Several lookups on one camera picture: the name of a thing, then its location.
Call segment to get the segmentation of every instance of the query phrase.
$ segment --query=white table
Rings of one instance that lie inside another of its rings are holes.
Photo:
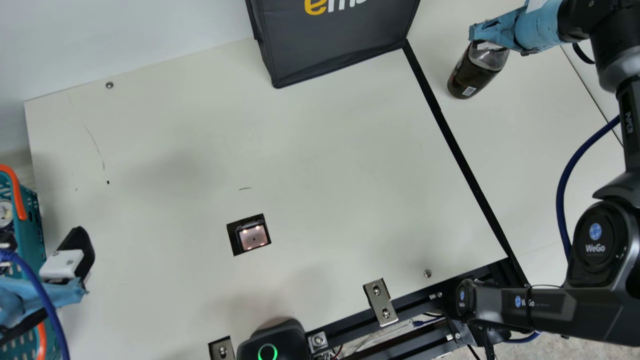
[[[512,54],[468,101],[445,86],[468,25],[520,3],[425,1],[409,39],[529,280],[558,282],[557,180],[604,120],[560,49]],[[208,359],[274,317],[367,309],[380,277],[396,298],[506,256],[401,51],[275,90],[248,39],[25,109],[48,249],[83,225],[96,250],[61,312],[75,358]],[[583,159],[570,229],[621,166],[612,136]],[[273,243],[234,257],[225,225],[258,213]]]
[[[276,90],[247,39],[26,115],[48,249],[82,225],[97,255],[62,311],[77,359],[208,359],[363,311],[380,277],[397,298],[506,257],[402,51]],[[225,225],[259,213],[273,243],[234,257]]]
[[[511,53],[502,72],[471,99],[457,100],[446,87],[468,45],[469,25],[521,5],[517,0],[425,1],[408,38],[528,280],[561,284],[566,260],[556,223],[558,180],[605,119],[559,47],[527,57]],[[613,134],[606,135],[569,180],[569,234],[595,202],[591,194],[623,171],[622,147]]]

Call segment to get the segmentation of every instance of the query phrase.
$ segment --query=brown bottle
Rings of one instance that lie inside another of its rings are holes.
[[[488,42],[472,42],[449,76],[449,92],[459,99],[472,97],[502,70],[508,57],[509,49],[505,47],[497,47]]]

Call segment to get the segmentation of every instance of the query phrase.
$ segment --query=black metal frame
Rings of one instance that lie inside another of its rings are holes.
[[[516,274],[517,272],[511,265],[511,261],[505,258],[392,300],[391,303],[401,322],[422,313],[439,311],[442,311],[447,319],[392,338],[379,345],[347,356],[345,359],[406,359],[418,355],[421,359],[431,359],[466,346],[467,342],[460,341],[464,339],[447,339],[447,335],[459,332],[453,321],[457,319],[456,311],[453,308],[454,304],[451,301],[447,301],[447,299],[453,299],[458,285],[464,279],[479,279],[485,282],[494,282],[501,286],[521,286],[521,281],[518,280]],[[378,330],[380,330],[380,325],[378,325],[376,315],[372,309],[368,309],[309,331],[307,332],[307,337],[324,332],[329,348],[336,348]]]
[[[501,286],[521,288],[528,285],[527,278],[518,263],[518,260],[509,245],[509,242],[498,223],[487,198],[484,196],[462,150],[460,149],[447,121],[440,109],[440,105],[424,75],[420,63],[416,59],[411,45],[407,42],[403,47],[404,54],[411,66],[420,89],[424,94],[431,112],[451,150],[460,170],[462,171],[469,188],[472,190],[476,201],[481,208],[487,222],[491,226],[496,239],[504,249],[507,257],[485,265],[481,268],[452,277],[438,284],[429,286],[401,298],[392,300],[399,321],[405,321],[422,313],[441,311],[446,316],[445,320],[421,327],[404,335],[387,340],[379,345],[348,355],[349,360],[379,360],[379,359],[431,359],[446,354],[457,348],[472,343],[473,339],[466,332],[456,339],[451,334],[464,332],[464,327],[457,322],[457,313],[453,299],[460,282],[464,279],[479,279],[484,282],[494,282]],[[380,330],[376,315],[372,309],[362,311],[348,318],[330,323],[313,331],[307,332],[307,337],[319,332],[326,334],[329,348],[336,348],[350,341],[356,340]]]

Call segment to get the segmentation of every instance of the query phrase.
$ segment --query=green light ring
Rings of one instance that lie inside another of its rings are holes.
[[[271,347],[273,349],[273,358],[271,360],[278,359],[278,349],[273,344],[264,344],[258,349],[258,360],[262,360],[262,349],[265,347]]]

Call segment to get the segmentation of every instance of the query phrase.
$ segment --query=plastic basket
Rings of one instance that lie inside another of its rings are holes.
[[[15,199],[13,198],[14,186],[20,188],[22,203],[26,212],[26,219],[24,221],[19,219],[16,211]],[[12,202],[13,223],[0,228],[0,234],[6,231],[11,231],[15,234],[15,239],[18,243],[18,255],[24,259],[37,274],[47,258],[44,249],[44,238],[42,236],[42,221],[40,218],[40,208],[38,207],[38,197],[35,192],[17,183],[17,178],[11,169],[0,165],[0,201],[3,200]],[[12,265],[2,276],[27,280],[20,267],[16,264]],[[47,333],[46,360],[60,360],[60,350],[57,349],[58,342],[48,319],[45,320],[45,329]],[[31,329],[17,339],[2,346],[0,348],[0,359],[35,360],[39,341],[38,332],[35,329]]]

